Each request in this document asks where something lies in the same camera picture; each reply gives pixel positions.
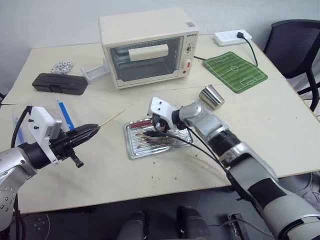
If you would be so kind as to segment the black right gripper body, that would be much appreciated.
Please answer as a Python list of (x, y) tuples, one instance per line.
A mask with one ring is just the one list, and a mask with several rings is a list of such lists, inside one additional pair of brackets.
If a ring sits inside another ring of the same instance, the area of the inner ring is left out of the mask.
[(151, 122), (154, 129), (158, 132), (167, 133), (170, 129), (168, 123), (157, 114), (152, 115)]

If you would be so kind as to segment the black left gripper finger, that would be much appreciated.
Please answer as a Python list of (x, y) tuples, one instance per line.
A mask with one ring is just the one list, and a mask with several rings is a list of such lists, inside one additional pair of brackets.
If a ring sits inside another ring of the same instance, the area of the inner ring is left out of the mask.
[(88, 123), (78, 126), (74, 130), (76, 134), (97, 133), (100, 130), (100, 126), (98, 124)]
[(71, 147), (77, 147), (93, 138), (98, 133), (98, 131), (99, 129), (87, 129), (81, 131), (76, 131), (74, 129), (68, 131), (66, 133), (66, 136), (68, 137), (68, 144)]

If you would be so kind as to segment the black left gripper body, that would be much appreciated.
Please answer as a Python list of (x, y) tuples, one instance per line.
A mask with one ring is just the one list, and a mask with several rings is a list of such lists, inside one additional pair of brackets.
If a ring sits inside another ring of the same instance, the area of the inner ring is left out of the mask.
[(84, 163), (76, 156), (74, 148), (77, 146), (73, 142), (79, 133), (76, 130), (70, 130), (68, 132), (64, 132), (61, 130), (56, 139), (50, 140), (50, 149), (56, 156), (58, 160), (65, 160), (67, 158), (71, 158), (77, 168), (81, 168)]

